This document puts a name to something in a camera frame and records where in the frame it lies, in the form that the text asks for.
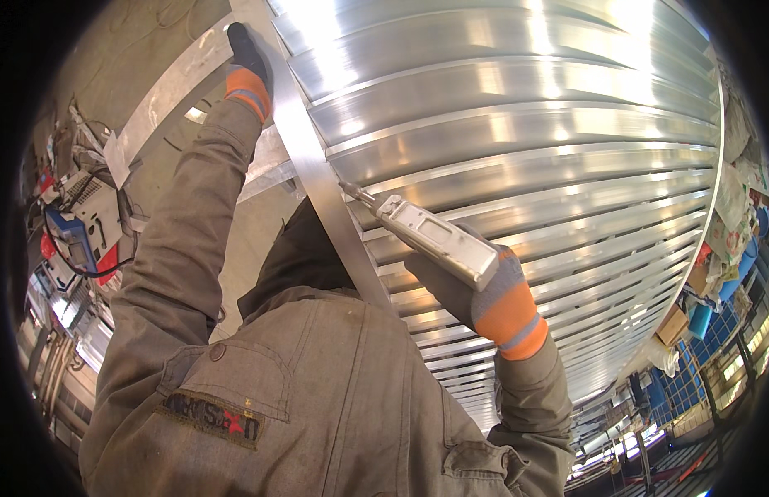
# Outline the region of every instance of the gray work jacket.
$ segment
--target gray work jacket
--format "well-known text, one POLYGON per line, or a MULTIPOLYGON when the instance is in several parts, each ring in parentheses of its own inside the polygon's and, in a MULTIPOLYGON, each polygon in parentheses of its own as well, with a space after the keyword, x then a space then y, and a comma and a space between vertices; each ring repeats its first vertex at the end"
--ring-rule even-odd
POLYGON ((208 345, 232 213, 260 124, 213 108, 111 303, 116 331, 81 444, 101 495, 562 495, 571 403, 549 337, 496 357, 486 440, 404 323, 300 286, 208 345))

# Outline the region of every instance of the concrete floor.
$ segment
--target concrete floor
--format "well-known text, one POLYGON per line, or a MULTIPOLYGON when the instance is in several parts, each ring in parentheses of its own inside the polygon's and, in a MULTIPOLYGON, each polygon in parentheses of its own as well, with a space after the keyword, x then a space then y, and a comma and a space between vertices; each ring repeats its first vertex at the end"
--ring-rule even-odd
MULTIPOLYGON (((37 157, 45 154, 47 137, 56 120, 66 116, 72 99, 86 119, 94 120, 89 124, 95 134, 101 134, 105 126, 121 128, 152 84, 191 44, 189 34, 192 38, 199 36, 229 12, 226 0, 114 0, 107 5, 82 35, 50 89, 47 105, 41 109, 34 128, 37 157)), ((208 112, 209 104, 220 101, 224 93, 222 84, 195 106, 208 112)), ((182 118, 167 139, 184 149, 199 127, 182 118)), ((155 205, 179 158, 180 152, 163 140, 142 157, 143 165, 125 188, 134 212, 155 215, 155 205)), ((219 277, 227 317, 211 341, 237 331, 240 315, 236 300, 256 283, 274 238, 297 205, 299 200, 279 186, 237 205, 225 267, 219 277)), ((126 245, 121 242, 121 252, 126 245)))

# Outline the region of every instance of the curved aluminum structure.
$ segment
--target curved aluminum structure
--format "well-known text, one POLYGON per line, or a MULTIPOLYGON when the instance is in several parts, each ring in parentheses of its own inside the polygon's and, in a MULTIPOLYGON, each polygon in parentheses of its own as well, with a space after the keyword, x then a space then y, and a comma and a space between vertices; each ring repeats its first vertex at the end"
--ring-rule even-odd
MULTIPOLYGON (((231 2, 237 17, 244 3, 231 2)), ((269 5, 291 72, 275 74, 300 87, 334 170, 510 245, 571 399, 607 389, 680 291, 710 219, 723 106, 701 29, 653 0, 269 5)), ((277 114, 277 92, 283 142, 304 155, 285 134, 306 118, 277 114)), ((313 197, 324 173, 310 164, 294 160, 313 197)), ((389 296, 428 368, 489 429, 495 346, 404 269, 405 244, 348 208, 381 283, 373 293, 389 296)), ((339 215, 316 209, 325 225, 339 215)), ((370 274, 348 269, 355 282, 370 274)))

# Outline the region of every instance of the worker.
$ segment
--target worker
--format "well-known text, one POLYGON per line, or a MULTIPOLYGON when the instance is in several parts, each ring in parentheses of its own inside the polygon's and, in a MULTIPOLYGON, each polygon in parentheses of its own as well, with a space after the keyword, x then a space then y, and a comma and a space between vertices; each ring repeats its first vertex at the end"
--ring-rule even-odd
POLYGON ((305 200, 209 344, 236 199, 271 113, 243 25, 227 93, 180 158, 111 302, 115 331, 80 448, 102 495, 562 495, 572 462, 564 369, 520 262, 480 293, 420 255, 407 268, 498 344, 501 422, 485 439, 405 324, 359 299, 305 200))

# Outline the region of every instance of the orange gray glove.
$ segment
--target orange gray glove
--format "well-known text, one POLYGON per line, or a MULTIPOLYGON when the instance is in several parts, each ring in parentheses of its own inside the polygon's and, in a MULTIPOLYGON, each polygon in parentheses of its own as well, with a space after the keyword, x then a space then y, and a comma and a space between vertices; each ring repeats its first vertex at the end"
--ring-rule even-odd
POLYGON ((263 57, 240 22, 227 28, 227 38, 232 48, 232 63, 227 69, 225 99, 239 99, 248 104, 262 124, 271 114, 271 99, 266 90, 268 73, 263 57))
MULTIPOLYGON (((484 240, 472 227, 459 227, 484 240)), ((537 312, 520 260, 512 249, 486 243, 498 250, 500 261, 498 272, 481 292, 419 253, 410 253, 404 265, 459 322, 495 342, 504 359, 528 359, 542 348, 548 324, 537 312)))

